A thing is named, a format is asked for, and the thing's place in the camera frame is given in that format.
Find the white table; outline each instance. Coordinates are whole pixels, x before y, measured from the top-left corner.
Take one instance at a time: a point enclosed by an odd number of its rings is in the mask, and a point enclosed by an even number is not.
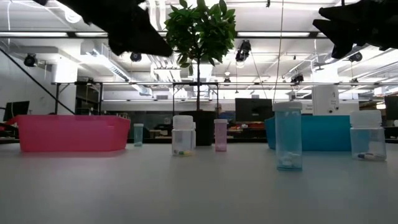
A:
[[[275,168],[266,144],[172,157],[169,144],[101,154],[0,145],[0,223],[398,223],[398,145],[387,162],[306,152]]]

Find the white lid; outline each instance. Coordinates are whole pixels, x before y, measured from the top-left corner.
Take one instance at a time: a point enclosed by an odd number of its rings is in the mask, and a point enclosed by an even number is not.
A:
[[[293,111],[302,110],[303,104],[301,102],[291,101],[291,102],[281,102],[274,103],[272,106],[273,111]]]
[[[379,110],[355,111],[349,115],[352,126],[380,127],[381,112]]]
[[[192,130],[193,128],[193,117],[189,115],[176,115],[173,117],[173,128],[174,129],[186,129]]]
[[[215,124],[228,124],[228,120],[227,119],[215,119],[214,120]]]

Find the ceiling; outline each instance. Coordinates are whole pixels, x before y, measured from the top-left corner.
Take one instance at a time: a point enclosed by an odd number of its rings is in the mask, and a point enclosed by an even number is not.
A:
[[[357,2],[358,0],[346,0],[346,4]],[[236,10],[236,30],[237,31],[273,31],[279,32],[282,19],[282,0],[272,0],[270,8],[266,7],[266,1],[244,1],[227,0],[227,6]],[[162,10],[167,15],[170,12],[170,5],[178,6],[178,0],[165,0],[165,7],[160,1],[147,1],[146,6],[151,9],[151,22],[157,30],[162,30],[162,22],[166,17],[161,18]],[[315,31],[312,26],[314,19],[320,18],[318,9],[339,5],[340,0],[288,0],[284,1],[282,31]],[[92,25],[88,26],[83,21],[70,23],[65,18],[65,12],[55,1],[50,1],[47,7],[42,7],[33,1],[0,0],[0,30],[3,31],[79,31],[79,32],[100,32],[101,29]],[[7,45],[7,39],[0,39],[0,45]],[[317,73],[317,67],[311,66],[313,62],[324,62],[331,53],[333,44],[328,39],[249,39],[252,46],[252,54],[245,61],[243,68],[237,68],[234,56],[242,39],[235,40],[235,49],[224,57],[223,63],[216,64],[211,71],[211,81],[223,82],[225,73],[229,72],[232,82],[282,82],[283,78],[290,81],[290,77],[300,72],[305,77],[305,82],[312,80],[312,75]],[[70,54],[80,61],[79,75],[93,77],[95,80],[113,82],[114,75],[104,65],[88,60],[88,55],[81,54],[81,43],[83,39],[11,39],[11,45],[17,47],[29,46],[49,46]],[[107,45],[106,39],[91,39],[96,46]],[[338,81],[348,82],[353,77],[359,77],[360,82],[377,82],[398,75],[394,66],[389,67],[386,72],[368,74],[377,71],[379,68],[394,63],[397,60],[396,50],[381,52],[375,47],[366,47],[361,50],[363,60],[361,62],[350,63],[341,60],[333,65],[326,65],[326,72],[338,74]],[[129,54],[115,56],[109,54],[117,66],[129,73],[135,80],[143,82],[156,82],[151,76],[152,62],[148,56],[143,55],[140,62],[132,62]],[[180,72],[182,79],[188,78],[188,71],[182,69]],[[258,86],[245,86],[244,88],[259,88]]]

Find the blue plastic bin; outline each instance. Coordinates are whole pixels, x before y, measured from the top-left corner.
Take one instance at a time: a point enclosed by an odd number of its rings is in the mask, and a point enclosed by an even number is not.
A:
[[[350,128],[349,116],[302,116],[303,151],[351,151]],[[266,120],[266,132],[275,149],[275,118]]]

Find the computer monitor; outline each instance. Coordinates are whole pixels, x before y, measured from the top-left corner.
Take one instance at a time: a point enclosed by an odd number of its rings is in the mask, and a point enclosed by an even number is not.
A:
[[[272,111],[272,100],[236,98],[235,99],[236,121],[262,121],[274,116]]]
[[[27,114],[29,111],[29,101],[7,103],[3,121],[9,121],[17,115]]]
[[[398,96],[386,96],[384,97],[386,102],[386,119],[397,120],[398,119]]]

